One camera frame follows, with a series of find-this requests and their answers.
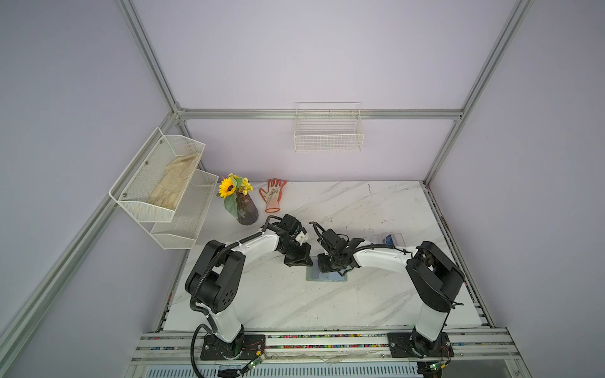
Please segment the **green card holder wallet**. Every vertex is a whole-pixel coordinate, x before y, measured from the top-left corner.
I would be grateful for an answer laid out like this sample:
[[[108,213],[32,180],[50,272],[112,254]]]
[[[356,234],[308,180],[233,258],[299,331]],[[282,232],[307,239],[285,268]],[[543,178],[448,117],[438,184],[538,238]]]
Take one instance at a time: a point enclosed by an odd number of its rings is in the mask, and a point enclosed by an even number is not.
[[[324,282],[324,283],[337,283],[346,282],[347,277],[340,275],[338,272],[321,272],[318,266],[307,267],[307,281],[310,282]]]

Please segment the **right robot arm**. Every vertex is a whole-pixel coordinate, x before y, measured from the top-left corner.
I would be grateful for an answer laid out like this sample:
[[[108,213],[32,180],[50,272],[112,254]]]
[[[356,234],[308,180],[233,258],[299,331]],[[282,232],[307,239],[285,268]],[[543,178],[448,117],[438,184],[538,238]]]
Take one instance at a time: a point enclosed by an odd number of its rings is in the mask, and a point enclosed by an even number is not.
[[[418,321],[410,335],[411,353],[424,358],[437,350],[449,315],[460,306],[457,296],[465,283],[461,269],[433,242],[417,247],[371,243],[312,224],[320,246],[319,270],[345,276],[353,269],[372,268],[405,273],[422,300]]]

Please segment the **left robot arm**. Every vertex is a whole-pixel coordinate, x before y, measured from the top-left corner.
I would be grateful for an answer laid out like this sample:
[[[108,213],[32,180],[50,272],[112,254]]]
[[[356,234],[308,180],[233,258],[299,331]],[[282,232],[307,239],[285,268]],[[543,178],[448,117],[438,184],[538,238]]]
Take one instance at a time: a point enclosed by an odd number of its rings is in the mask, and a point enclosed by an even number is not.
[[[206,318],[212,335],[224,343],[234,343],[244,332],[231,305],[245,265],[264,255],[279,253],[289,267],[311,266],[307,240],[303,224],[289,214],[267,217],[260,230],[238,241],[211,240],[203,247],[185,281],[190,310]]]

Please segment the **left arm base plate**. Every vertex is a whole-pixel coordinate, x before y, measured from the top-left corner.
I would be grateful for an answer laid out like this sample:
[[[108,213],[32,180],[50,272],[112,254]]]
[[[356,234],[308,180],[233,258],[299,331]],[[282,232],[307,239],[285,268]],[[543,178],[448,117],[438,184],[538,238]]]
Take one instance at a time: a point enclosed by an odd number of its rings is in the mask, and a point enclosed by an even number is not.
[[[202,361],[252,360],[264,351],[265,346],[266,336],[262,334],[243,334],[231,343],[215,335],[206,335],[199,358]]]

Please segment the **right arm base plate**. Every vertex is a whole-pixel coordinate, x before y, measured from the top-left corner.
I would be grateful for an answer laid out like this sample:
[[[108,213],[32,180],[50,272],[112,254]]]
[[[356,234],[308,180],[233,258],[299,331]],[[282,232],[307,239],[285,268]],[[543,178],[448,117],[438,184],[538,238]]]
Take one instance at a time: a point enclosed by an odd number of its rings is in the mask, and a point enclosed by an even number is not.
[[[433,341],[415,331],[390,332],[387,338],[393,358],[451,358],[454,355],[446,332],[441,332]]]

